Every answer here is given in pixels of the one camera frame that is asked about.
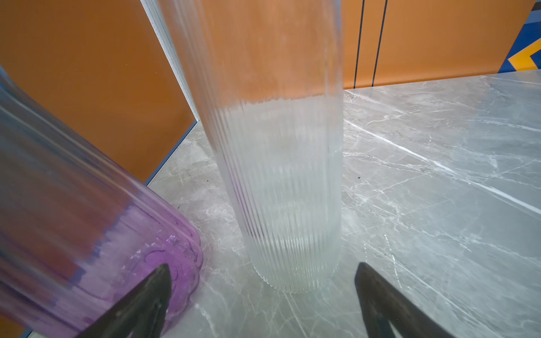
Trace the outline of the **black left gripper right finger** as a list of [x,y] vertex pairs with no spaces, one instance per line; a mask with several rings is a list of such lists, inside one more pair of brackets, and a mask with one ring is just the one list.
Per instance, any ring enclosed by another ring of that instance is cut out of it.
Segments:
[[358,265],[354,285],[369,337],[453,338],[369,264]]

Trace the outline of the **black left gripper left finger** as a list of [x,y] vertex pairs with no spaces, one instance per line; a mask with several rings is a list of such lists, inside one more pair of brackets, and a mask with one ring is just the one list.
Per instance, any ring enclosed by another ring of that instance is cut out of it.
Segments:
[[167,264],[161,264],[78,337],[159,337],[172,293]]

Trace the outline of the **clear ribbed glass vase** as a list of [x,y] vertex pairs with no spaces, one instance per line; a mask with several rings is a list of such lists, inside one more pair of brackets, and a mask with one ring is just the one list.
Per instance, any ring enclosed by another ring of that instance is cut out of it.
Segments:
[[341,245],[339,1],[160,1],[249,258],[284,292]]

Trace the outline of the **purple glass vase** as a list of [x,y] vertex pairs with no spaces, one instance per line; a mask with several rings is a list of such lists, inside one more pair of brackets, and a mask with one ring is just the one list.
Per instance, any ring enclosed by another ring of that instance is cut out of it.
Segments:
[[162,264],[169,331],[199,284],[199,233],[2,73],[1,314],[75,337]]

